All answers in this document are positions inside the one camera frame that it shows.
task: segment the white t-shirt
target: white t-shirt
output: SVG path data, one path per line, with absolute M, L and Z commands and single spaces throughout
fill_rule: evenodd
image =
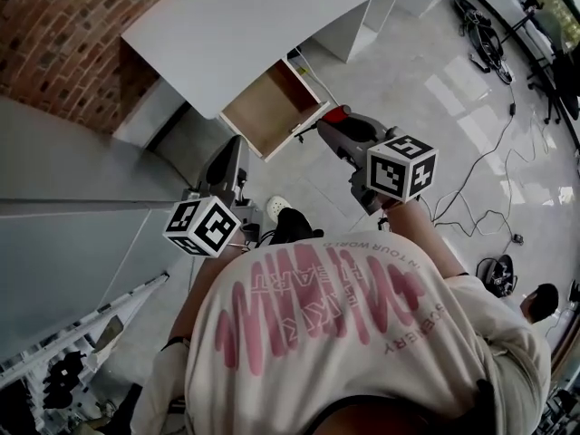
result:
M 384 232 L 240 256 L 210 289 L 190 349 L 163 353 L 180 357 L 156 364 L 137 433 L 160 433 L 148 419 L 168 401 L 147 395 L 160 392 L 163 373 L 184 371 L 187 353 L 183 385 L 163 394 L 185 395 L 184 430 L 198 435 L 302 433 L 354 395 L 457 418 L 474 406 L 479 379 L 495 390 L 497 434 L 527 435 L 550 380 L 547 343 L 521 314 L 476 277 L 444 281 L 420 248 Z

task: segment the white shoe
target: white shoe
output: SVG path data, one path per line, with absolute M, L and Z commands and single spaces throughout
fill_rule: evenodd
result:
M 276 224 L 278 223 L 278 216 L 280 215 L 280 211 L 284 208 L 291 208 L 290 203 L 288 203 L 282 197 L 277 195 L 271 197 L 267 204 L 266 204 L 266 213 Z

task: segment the white cube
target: white cube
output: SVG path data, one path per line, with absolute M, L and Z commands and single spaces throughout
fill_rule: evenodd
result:
M 218 197 L 176 203 L 163 236 L 189 255 L 218 257 L 241 223 Z
M 407 202 L 433 183 L 439 152 L 410 135 L 367 151 L 367 187 Z

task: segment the forearm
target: forearm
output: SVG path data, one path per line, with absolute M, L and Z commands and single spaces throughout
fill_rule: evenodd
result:
M 181 307 L 178 317 L 171 328 L 169 339 L 176 337 L 190 338 L 193 334 L 193 326 L 198 318 L 199 309 L 206 298 L 209 289 L 219 276 L 221 271 L 234 259 L 242 254 L 238 247 L 227 246 L 220 257 L 206 259 L 199 269 L 196 280 L 189 291 L 185 304 Z
M 431 258 L 443 278 L 465 272 L 418 201 L 410 201 L 388 211 L 389 225 L 394 234 L 408 238 Z

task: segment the open drawer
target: open drawer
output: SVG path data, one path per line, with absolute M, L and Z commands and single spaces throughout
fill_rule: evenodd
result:
M 329 106 L 328 101 L 320 102 L 283 59 L 253 81 L 219 117 L 243 135 L 262 160 L 268 161 Z

